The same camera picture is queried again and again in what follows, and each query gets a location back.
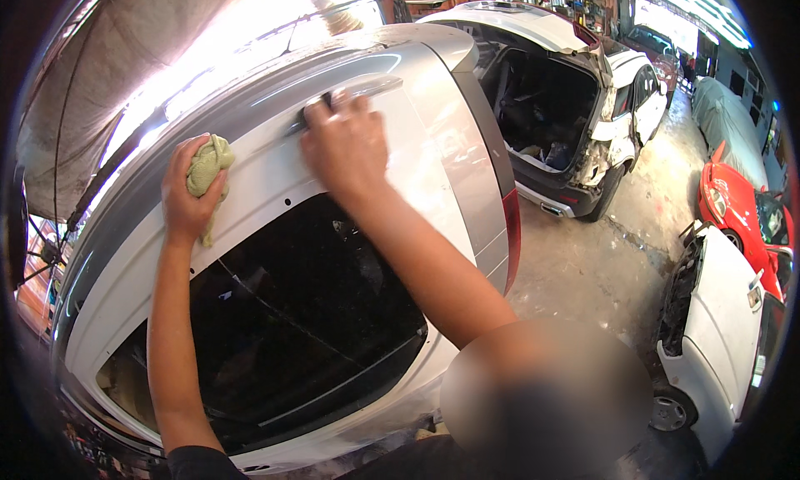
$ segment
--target open hood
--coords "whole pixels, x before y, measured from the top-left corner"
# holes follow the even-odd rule
[[[764,288],[756,281],[759,299],[751,307],[748,292],[756,273],[742,253],[714,226],[703,245],[684,335],[708,360],[738,416],[753,372]]]

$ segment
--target green cloth rag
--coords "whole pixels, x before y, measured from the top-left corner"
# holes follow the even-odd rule
[[[208,142],[201,146],[197,153],[192,156],[192,163],[189,166],[189,170],[186,171],[186,188],[189,189],[189,193],[195,197],[201,197],[205,194],[217,173],[220,170],[228,169],[234,163],[234,159],[235,156],[230,150],[228,141],[224,137],[211,135],[208,138]],[[211,240],[211,227],[214,226],[214,217],[219,206],[228,196],[227,182],[225,182],[222,192],[214,208],[214,214],[211,215],[211,220],[208,221],[208,226],[200,234],[200,243],[205,247],[211,247],[213,243]]]

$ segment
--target red car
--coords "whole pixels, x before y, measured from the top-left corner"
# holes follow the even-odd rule
[[[795,224],[780,194],[755,190],[733,167],[722,164],[725,142],[702,168],[697,202],[705,221],[713,222],[745,255],[761,284],[785,301],[792,272]]]
[[[635,25],[628,35],[623,36],[620,43],[643,52],[653,62],[656,77],[666,84],[666,108],[670,108],[672,96],[678,86],[680,68],[672,39],[647,25]]]

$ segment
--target rear windshield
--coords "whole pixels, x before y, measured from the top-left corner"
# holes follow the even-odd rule
[[[645,48],[649,48],[659,55],[675,54],[672,49],[672,41],[663,36],[656,35],[643,27],[634,27],[630,34],[628,34],[628,39],[632,39],[636,43],[638,42],[645,46]]]
[[[205,412],[225,452],[302,435],[374,402],[414,361],[425,319],[370,241],[316,195],[240,242],[190,283]],[[146,322],[97,375],[155,430]]]

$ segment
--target silver car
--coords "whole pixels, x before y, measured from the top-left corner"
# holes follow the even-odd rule
[[[118,441],[163,457],[145,332],[174,146],[230,141],[215,244],[191,259],[205,412],[235,465],[270,473],[378,440],[438,407],[457,350],[305,168],[293,128],[346,86],[385,117],[387,177],[501,292],[519,258],[517,192],[473,69],[473,38],[440,25],[359,31],[266,63],[168,125],[112,185],[66,271],[53,356],[66,399]]]

